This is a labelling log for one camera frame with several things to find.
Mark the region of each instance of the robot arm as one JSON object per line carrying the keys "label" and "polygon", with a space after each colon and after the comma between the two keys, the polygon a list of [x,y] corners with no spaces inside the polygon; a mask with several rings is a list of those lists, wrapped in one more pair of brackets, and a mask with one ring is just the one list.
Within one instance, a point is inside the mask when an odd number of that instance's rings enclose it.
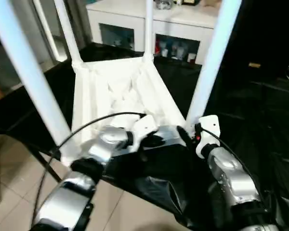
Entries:
{"label": "robot arm", "polygon": [[80,159],[71,164],[71,172],[43,202],[31,231],[84,231],[93,210],[96,185],[111,158],[122,149],[137,151],[140,141],[157,129],[153,117],[147,115],[132,131],[106,126],[95,139],[82,144]]}
{"label": "robot arm", "polygon": [[[225,148],[220,147],[216,137],[220,135],[217,116],[199,119],[195,126],[198,144],[196,153],[204,159],[214,178],[219,183],[225,201],[233,215],[234,230],[278,231],[265,210],[259,192],[251,176]],[[84,231],[93,210],[91,199],[111,157],[137,152],[141,141],[149,134],[158,140],[144,146],[144,150],[160,148],[185,142],[173,126],[157,127],[151,116],[137,121],[131,131],[107,126],[98,136],[82,145],[79,160],[72,165],[72,171],[62,180],[44,201],[35,218],[32,231]]]}
{"label": "robot arm", "polygon": [[216,115],[199,119],[195,126],[198,145],[196,153],[205,159],[212,175],[220,185],[228,205],[235,230],[241,231],[277,231],[270,214],[264,208],[255,182],[245,171],[239,160],[228,150],[220,147],[220,142],[207,133],[219,137],[219,121]]}

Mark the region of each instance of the white pole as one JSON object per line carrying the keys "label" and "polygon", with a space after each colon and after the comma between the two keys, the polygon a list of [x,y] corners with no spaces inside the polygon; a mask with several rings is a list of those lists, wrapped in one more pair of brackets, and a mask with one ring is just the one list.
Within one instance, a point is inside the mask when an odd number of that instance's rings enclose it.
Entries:
{"label": "white pole", "polygon": [[144,58],[153,59],[153,0],[146,0]]}
{"label": "white pole", "polygon": [[64,36],[66,38],[66,43],[68,46],[68,50],[71,54],[72,57],[72,61],[76,62],[76,63],[83,63],[80,54],[79,54],[79,50],[77,47],[77,43],[74,37],[74,33],[72,30],[72,26],[71,23],[69,21],[68,15],[67,15],[67,11],[66,11],[66,7],[64,5],[63,0],[54,0],[54,3],[56,5],[56,9],[58,12],[58,16],[60,19],[60,23],[62,26],[62,30],[64,33]]}
{"label": "white pole", "polygon": [[[59,145],[70,135],[71,131],[9,0],[0,0],[0,40],[54,142]],[[77,157],[80,148],[71,140],[60,151],[62,153],[61,160],[68,165],[74,157]]]}
{"label": "white pole", "polygon": [[232,29],[242,0],[223,0],[211,45],[201,68],[194,96],[186,118],[186,130],[193,131],[193,125],[203,116],[218,70],[223,60]]}

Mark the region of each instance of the black table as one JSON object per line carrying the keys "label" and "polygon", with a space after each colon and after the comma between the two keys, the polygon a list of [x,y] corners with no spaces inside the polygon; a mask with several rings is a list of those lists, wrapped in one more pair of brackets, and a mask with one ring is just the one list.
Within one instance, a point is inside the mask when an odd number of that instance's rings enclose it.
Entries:
{"label": "black table", "polygon": [[[94,43],[80,54],[85,62],[142,55]],[[154,63],[181,113],[187,116],[201,66],[162,57],[155,58]],[[289,82],[269,79],[259,70],[229,70],[231,68],[220,70],[206,114],[219,116],[221,138],[250,168],[267,203],[276,204],[277,201],[285,207],[284,199],[289,199]],[[57,65],[45,76],[71,127],[75,84],[71,61]],[[55,146],[24,87],[0,100],[0,134],[22,142],[43,165],[46,161],[39,152],[51,154]],[[157,171],[164,165],[165,158],[168,167],[161,168],[164,172]],[[199,174],[203,184],[210,181],[210,176],[205,169],[202,172],[186,170],[189,161],[172,152],[167,156],[151,157],[145,164],[137,157],[118,158],[104,180],[172,212],[180,223],[191,229],[209,230],[212,229],[212,220],[207,216],[212,209],[204,209],[209,207],[205,204],[207,201],[193,197],[199,193]],[[134,167],[129,169],[129,173],[134,171],[134,177],[118,170],[119,165],[124,166],[127,162],[134,163]],[[52,169],[50,173],[60,179]],[[154,179],[162,179],[162,184],[152,188],[157,182]],[[289,223],[289,213],[285,212],[283,220]]]}

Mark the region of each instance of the black cable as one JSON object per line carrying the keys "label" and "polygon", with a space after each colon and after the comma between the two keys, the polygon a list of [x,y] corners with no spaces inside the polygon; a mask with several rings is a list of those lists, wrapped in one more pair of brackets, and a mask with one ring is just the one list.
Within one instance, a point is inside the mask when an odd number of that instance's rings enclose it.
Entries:
{"label": "black cable", "polygon": [[38,192],[37,192],[37,195],[36,195],[36,199],[35,199],[35,202],[34,202],[34,208],[33,208],[33,214],[32,214],[32,221],[31,221],[31,227],[33,227],[34,225],[34,219],[35,219],[35,216],[36,216],[36,212],[37,212],[37,207],[38,207],[38,203],[39,203],[39,196],[40,196],[40,192],[41,192],[41,189],[43,187],[43,183],[44,183],[44,180],[45,180],[45,176],[46,176],[46,173],[48,172],[48,169],[50,167],[50,164],[55,156],[55,154],[57,152],[59,152],[59,149],[66,144],[66,142],[68,142],[73,136],[75,136],[78,132],[80,132],[81,130],[83,130],[84,128],[86,128],[87,126],[90,126],[91,124],[94,124],[96,122],[99,122],[103,119],[107,119],[107,118],[111,118],[111,117],[114,117],[114,116],[118,116],[118,115],[138,115],[140,116],[140,118],[146,116],[146,114],[144,113],[138,113],[138,112],[119,112],[119,113],[113,113],[113,114],[110,114],[110,115],[107,115],[107,116],[103,116],[101,118],[98,118],[98,119],[95,119],[89,123],[86,123],[85,125],[81,126],[79,129],[73,131],[68,137],[66,137],[63,142],[58,145],[54,151],[52,152],[52,155],[51,155],[51,158],[50,160],[48,161],[48,163],[46,164],[46,167],[45,167],[45,170],[44,170],[44,173],[43,173],[43,176],[40,180],[40,183],[39,183],[39,189],[38,189]]}
{"label": "black cable", "polygon": [[264,197],[262,196],[261,194],[261,191],[260,191],[260,187],[257,183],[257,181],[255,181],[254,177],[252,176],[251,172],[249,171],[249,169],[246,167],[246,165],[243,163],[243,161],[237,156],[237,154],[232,151],[232,149],[224,142],[221,140],[221,138],[219,138],[217,135],[215,135],[214,133],[202,128],[203,131],[205,131],[206,133],[210,134],[211,136],[213,136],[215,139],[217,139],[239,162],[240,164],[242,165],[243,169],[246,171],[246,173],[251,177],[251,179],[253,180],[254,184],[255,184],[255,187],[258,191],[258,194],[259,194],[259,197],[263,203],[263,206],[265,208],[265,203],[264,203]]}

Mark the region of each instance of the white 3d-printed frame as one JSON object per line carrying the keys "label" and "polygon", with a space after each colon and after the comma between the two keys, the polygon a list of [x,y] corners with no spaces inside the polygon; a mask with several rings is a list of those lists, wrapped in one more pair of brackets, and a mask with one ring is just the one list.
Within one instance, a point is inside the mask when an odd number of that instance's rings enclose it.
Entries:
{"label": "white 3d-printed frame", "polygon": [[[124,99],[123,94],[133,95],[136,92],[145,107],[144,110],[152,113],[160,124],[180,125],[192,132],[193,124],[203,115],[206,108],[241,0],[223,0],[186,121],[153,64],[153,0],[146,0],[143,57],[89,63],[84,63],[80,57],[63,0],[55,0],[55,5],[76,73],[72,130],[94,118],[114,112],[110,109],[116,97]],[[53,140],[59,145],[71,131],[9,0],[0,0],[0,40]],[[126,91],[125,87],[130,86],[127,82],[133,85],[135,92]],[[80,152],[79,145],[94,136],[94,129],[98,128],[96,126],[84,130],[75,140],[71,140],[60,149],[61,160],[65,165],[68,166],[77,158]]]}

